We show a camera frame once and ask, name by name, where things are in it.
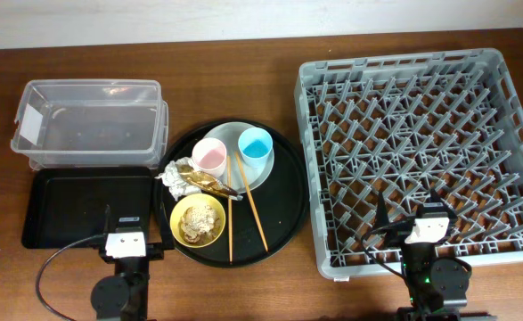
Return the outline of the blue cup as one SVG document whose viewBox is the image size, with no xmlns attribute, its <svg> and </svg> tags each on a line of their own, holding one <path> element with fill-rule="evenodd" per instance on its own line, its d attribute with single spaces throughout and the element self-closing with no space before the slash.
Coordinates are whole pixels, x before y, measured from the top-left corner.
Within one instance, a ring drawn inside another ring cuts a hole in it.
<svg viewBox="0 0 523 321">
<path fill-rule="evenodd" d="M 252 168 L 264 167 L 273 150 L 273 138 L 263 128 L 248 128 L 238 138 L 241 157 Z"/>
</svg>

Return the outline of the wooden chopstick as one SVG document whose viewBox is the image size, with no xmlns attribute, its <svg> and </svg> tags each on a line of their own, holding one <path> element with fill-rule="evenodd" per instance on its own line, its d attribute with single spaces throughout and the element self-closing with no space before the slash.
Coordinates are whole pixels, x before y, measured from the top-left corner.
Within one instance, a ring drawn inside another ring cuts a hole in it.
<svg viewBox="0 0 523 321">
<path fill-rule="evenodd" d="M 232 187 L 232 170 L 231 170 L 231 156 L 227 156 L 227 185 Z M 229 250 L 229 262 L 233 263 L 233 200 L 228 199 L 228 211 L 227 211 L 227 228 L 228 228 L 228 250 Z"/>
<path fill-rule="evenodd" d="M 256 207 L 256 204 L 255 204 L 254 198 L 253 198 L 253 196 L 251 194 L 251 191 L 249 189 L 249 183 L 248 183 L 247 176 L 245 175 L 245 171 L 244 171 L 244 168 L 243 168 L 243 165 L 242 165 L 242 162 L 241 162 L 241 156 L 237 152 L 234 153 L 234 156 L 235 156 L 235 158 L 237 160 L 238 168 L 239 168 L 239 171 L 240 171 L 240 174 L 241 174 L 241 179 L 242 179 L 242 182 L 244 184 L 244 187 L 245 187 L 245 190 L 246 190 L 246 194 L 248 196 L 249 205 L 250 205 L 251 210 L 253 212 L 253 216 L 254 216 L 254 219 L 255 219 L 256 224 L 257 224 L 257 230 L 258 230 L 259 235 L 261 237 L 262 244 L 264 246 L 265 252 L 269 252 L 267 241 L 266 241 L 265 232 L 263 230 L 262 224 L 260 222 L 259 215 L 257 213 L 257 207 Z"/>
</svg>

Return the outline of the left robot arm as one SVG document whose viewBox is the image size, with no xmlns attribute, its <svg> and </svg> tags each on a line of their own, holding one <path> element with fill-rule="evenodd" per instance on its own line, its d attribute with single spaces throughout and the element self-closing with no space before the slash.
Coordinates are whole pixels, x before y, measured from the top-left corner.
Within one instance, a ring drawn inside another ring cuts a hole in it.
<svg viewBox="0 0 523 321">
<path fill-rule="evenodd" d="M 172 234 L 158 242 L 148 241 L 147 217 L 117 217 L 104 211 L 102 240 L 96 246 L 100 258 L 114 266 L 114 274 L 101 279 L 91 292 L 98 320 L 145 320 L 148 317 L 150 263 L 163 260 L 175 248 Z"/>
</svg>

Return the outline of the white napkin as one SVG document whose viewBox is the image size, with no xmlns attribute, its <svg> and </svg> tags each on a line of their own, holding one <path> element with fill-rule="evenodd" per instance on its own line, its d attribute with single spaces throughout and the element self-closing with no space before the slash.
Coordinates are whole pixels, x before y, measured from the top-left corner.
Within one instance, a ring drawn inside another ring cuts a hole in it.
<svg viewBox="0 0 523 321">
<path fill-rule="evenodd" d="M 198 168 L 190 157 L 183 157 L 170 161 L 163 172 L 156 176 L 156 179 L 160 180 L 169 190 L 175 201 L 178 201 L 182 196 L 201 193 L 199 187 L 186 183 L 182 179 L 177 169 L 178 165 L 189 165 L 192 169 Z"/>
</svg>

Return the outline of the gold foil wrapper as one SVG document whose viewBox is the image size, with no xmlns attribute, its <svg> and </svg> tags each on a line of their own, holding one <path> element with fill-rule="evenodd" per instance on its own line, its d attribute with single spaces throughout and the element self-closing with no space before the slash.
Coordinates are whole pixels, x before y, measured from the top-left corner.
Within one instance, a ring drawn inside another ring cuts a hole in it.
<svg viewBox="0 0 523 321">
<path fill-rule="evenodd" d="M 197 186 L 200 190 L 234 201 L 242 200 L 239 193 L 206 172 L 195 170 L 190 165 L 184 164 L 176 165 L 176 168 L 184 182 Z"/>
</svg>

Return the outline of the food scraps pile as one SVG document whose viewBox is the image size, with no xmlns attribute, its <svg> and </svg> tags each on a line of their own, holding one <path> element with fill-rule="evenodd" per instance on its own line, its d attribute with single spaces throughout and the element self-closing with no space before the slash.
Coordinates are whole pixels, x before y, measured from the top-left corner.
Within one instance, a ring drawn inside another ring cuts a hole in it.
<svg viewBox="0 0 523 321">
<path fill-rule="evenodd" d="M 220 218 L 209 205 L 191 206 L 181 217 L 180 228 L 186 242 L 203 245 L 217 237 Z"/>
</svg>

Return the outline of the yellow bowl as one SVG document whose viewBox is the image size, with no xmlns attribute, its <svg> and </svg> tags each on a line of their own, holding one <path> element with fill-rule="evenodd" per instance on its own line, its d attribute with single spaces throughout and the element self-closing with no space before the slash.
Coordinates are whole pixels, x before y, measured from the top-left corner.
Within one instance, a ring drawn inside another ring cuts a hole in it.
<svg viewBox="0 0 523 321">
<path fill-rule="evenodd" d="M 191 206 L 199 206 L 199 205 L 209 205 L 211 206 L 216 212 L 217 215 L 220 218 L 220 229 L 217 237 L 211 241 L 210 243 L 205 243 L 203 245 L 195 245 L 191 244 L 185 241 L 182 235 L 182 230 L 180 228 L 180 221 L 181 217 L 183 216 L 184 212 Z M 225 216 L 225 209 L 222 206 L 221 202 L 214 198 L 213 196 L 210 196 L 208 194 L 204 193 L 196 193 L 193 195 L 185 196 L 183 199 L 181 199 L 174 209 L 171 212 L 170 217 L 170 228 L 172 231 L 173 236 L 175 239 L 182 245 L 190 248 L 203 248 L 210 246 L 212 243 L 214 243 L 223 233 L 225 229 L 225 223 L 226 223 L 226 216 Z"/>
</svg>

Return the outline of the pink cup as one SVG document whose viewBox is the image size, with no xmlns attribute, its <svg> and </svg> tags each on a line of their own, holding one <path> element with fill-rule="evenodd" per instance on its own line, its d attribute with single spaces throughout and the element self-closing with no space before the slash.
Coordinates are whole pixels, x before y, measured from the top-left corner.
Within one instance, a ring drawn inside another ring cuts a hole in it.
<svg viewBox="0 0 523 321">
<path fill-rule="evenodd" d="M 201 139 L 192 149 L 192 160 L 200 171 L 213 177 L 221 177 L 226 170 L 227 150 L 217 138 Z"/>
</svg>

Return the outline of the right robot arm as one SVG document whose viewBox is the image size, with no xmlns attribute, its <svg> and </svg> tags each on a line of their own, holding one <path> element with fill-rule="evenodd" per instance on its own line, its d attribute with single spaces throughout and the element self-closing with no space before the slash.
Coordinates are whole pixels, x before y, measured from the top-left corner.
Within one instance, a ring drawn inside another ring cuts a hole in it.
<svg viewBox="0 0 523 321">
<path fill-rule="evenodd" d="M 485 312 L 462 314 L 472 267 L 454 257 L 439 257 L 437 247 L 451 237 L 458 219 L 435 190 L 410 217 L 391 222 L 382 193 L 376 222 L 363 239 L 382 235 L 390 249 L 400 250 L 401 270 L 396 273 L 408 289 L 411 306 L 396 311 L 396 320 L 496 320 Z"/>
</svg>

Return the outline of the grey plate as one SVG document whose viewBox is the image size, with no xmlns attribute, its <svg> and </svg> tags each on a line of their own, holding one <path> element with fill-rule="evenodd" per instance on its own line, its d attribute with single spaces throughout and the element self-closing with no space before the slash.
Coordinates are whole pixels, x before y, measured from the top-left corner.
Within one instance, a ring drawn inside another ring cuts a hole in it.
<svg viewBox="0 0 523 321">
<path fill-rule="evenodd" d="M 205 135 L 205 138 L 215 138 L 225 145 L 226 154 L 231 162 L 231 188 L 238 193 L 246 192 L 245 185 L 241 178 L 241 172 L 235 158 L 235 154 L 240 152 L 238 140 L 244 131 L 253 127 L 254 125 L 250 123 L 230 121 L 214 126 Z M 249 189 L 253 191 L 260 187 L 269 178 L 274 166 L 274 149 L 269 152 L 263 166 L 253 167 L 245 160 L 242 160 L 241 163 L 244 169 L 244 174 L 249 183 Z"/>
</svg>

